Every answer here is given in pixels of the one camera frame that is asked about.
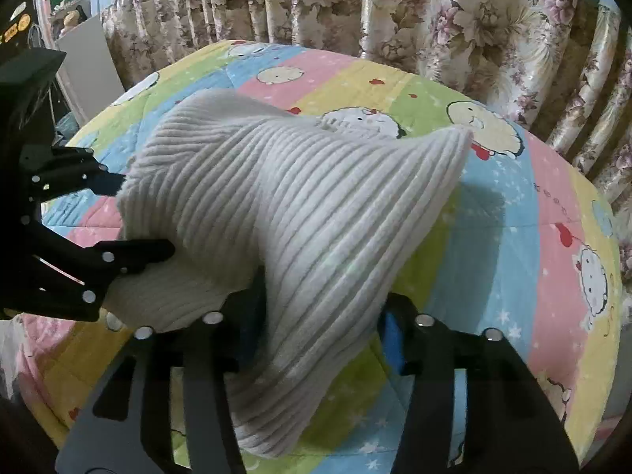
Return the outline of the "cream ribbed knit sweater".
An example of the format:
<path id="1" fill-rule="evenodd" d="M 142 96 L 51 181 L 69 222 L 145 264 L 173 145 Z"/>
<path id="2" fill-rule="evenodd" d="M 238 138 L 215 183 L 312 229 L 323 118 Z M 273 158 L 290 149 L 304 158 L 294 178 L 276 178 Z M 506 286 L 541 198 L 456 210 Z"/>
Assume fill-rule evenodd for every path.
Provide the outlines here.
<path id="1" fill-rule="evenodd" d="M 200 90 L 161 118 L 117 196 L 122 239 L 166 239 L 175 254 L 117 279 L 104 306 L 129 327 L 169 332 L 265 274 L 265 341 L 227 391 L 239 447 L 285 455 L 369 342 L 472 136 L 453 124 L 400 139 Z"/>

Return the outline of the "white flat board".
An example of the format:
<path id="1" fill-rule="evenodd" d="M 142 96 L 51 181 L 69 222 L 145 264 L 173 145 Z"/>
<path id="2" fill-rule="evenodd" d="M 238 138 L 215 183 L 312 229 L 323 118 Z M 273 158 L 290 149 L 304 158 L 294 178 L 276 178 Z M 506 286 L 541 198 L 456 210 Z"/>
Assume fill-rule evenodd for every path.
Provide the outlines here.
<path id="1" fill-rule="evenodd" d="M 98 16 L 60 36 L 65 53 L 57 82 L 79 126 L 84 126 L 124 93 Z"/>

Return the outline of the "small yellow doll figure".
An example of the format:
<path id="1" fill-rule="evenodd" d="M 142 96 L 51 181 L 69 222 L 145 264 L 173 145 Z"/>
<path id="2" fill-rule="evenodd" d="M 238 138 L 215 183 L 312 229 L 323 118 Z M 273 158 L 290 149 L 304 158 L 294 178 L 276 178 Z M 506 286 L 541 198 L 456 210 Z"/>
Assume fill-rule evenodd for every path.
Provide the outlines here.
<path id="1" fill-rule="evenodd" d="M 63 19 L 63 27 L 60 31 L 60 36 L 64 36 L 66 33 L 76 28 L 82 20 L 81 13 L 78 10 L 69 11 Z"/>

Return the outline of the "blue and floral curtain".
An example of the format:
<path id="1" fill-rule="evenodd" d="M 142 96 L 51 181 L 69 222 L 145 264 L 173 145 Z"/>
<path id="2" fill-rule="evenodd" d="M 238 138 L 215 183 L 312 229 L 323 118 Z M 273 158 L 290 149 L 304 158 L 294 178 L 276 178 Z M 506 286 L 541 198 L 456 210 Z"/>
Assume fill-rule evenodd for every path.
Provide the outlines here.
<path id="1" fill-rule="evenodd" d="M 611 202 L 631 270 L 631 19 L 614 0 L 91 0 L 125 86 L 212 42 L 416 73 L 543 139 Z"/>

